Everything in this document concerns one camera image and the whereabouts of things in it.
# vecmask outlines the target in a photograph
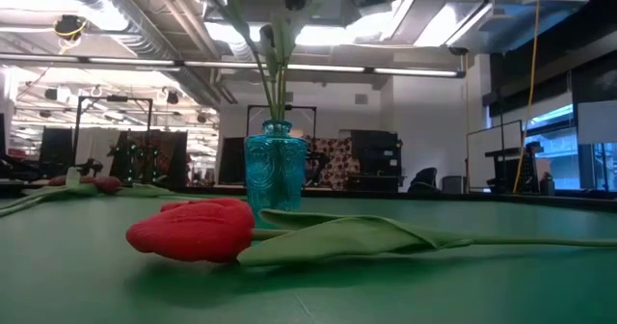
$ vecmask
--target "patterned cloth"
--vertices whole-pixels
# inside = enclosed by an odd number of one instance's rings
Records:
[[[345,190],[347,177],[360,172],[360,161],[351,156],[351,137],[346,139],[320,139],[314,140],[305,136],[309,148],[313,151],[322,152],[330,157],[330,162],[321,172],[319,184],[332,187],[333,190]]]

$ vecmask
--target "yellow cable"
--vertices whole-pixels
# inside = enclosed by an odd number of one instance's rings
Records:
[[[524,122],[523,141],[521,142],[521,154],[519,155],[519,166],[517,167],[517,177],[514,181],[513,193],[516,194],[519,189],[519,180],[521,179],[521,167],[523,166],[524,157],[524,140],[527,138],[527,128],[531,119],[531,103],[533,102],[533,92],[536,85],[536,57],[538,54],[538,28],[540,26],[540,1],[536,1],[536,24],[533,35],[533,52],[531,53],[531,87],[529,88],[529,101],[527,102],[527,119]]]
[[[80,33],[82,30],[84,30],[84,28],[86,27],[86,24],[88,23],[88,21],[84,20],[84,23],[81,24],[81,26],[79,27],[79,29],[77,30],[73,30],[71,32],[68,33],[59,33],[58,31],[54,30],[54,32],[56,33],[56,35],[61,36],[61,37],[65,37],[65,36],[74,36],[77,35],[78,33]]]
[[[470,191],[469,184],[469,53],[465,53],[465,102],[467,104],[467,133],[465,140],[467,143],[467,161],[465,163],[465,172],[467,176],[466,193]]]

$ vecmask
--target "turquoise glass vase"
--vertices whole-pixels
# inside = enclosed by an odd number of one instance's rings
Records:
[[[263,134],[244,141],[247,196],[254,213],[300,208],[307,142],[289,136],[290,128],[288,121],[265,121]]]

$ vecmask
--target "table surface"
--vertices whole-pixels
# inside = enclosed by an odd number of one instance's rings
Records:
[[[615,323],[617,250],[469,247],[247,269],[134,251],[165,201],[49,202],[0,219],[0,323]],[[617,215],[503,202],[303,199],[442,230],[617,238]]]

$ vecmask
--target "red object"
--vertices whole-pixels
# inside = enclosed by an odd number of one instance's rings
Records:
[[[94,185],[98,191],[105,194],[116,194],[122,188],[122,182],[114,176],[99,176],[95,179]]]
[[[223,263],[234,261],[251,245],[254,227],[251,208],[237,199],[170,203],[130,227],[126,240],[143,253]]]
[[[23,149],[15,149],[15,148],[9,148],[9,151],[7,152],[7,154],[9,156],[15,157],[15,158],[20,158],[20,159],[25,159],[26,158],[26,151]]]

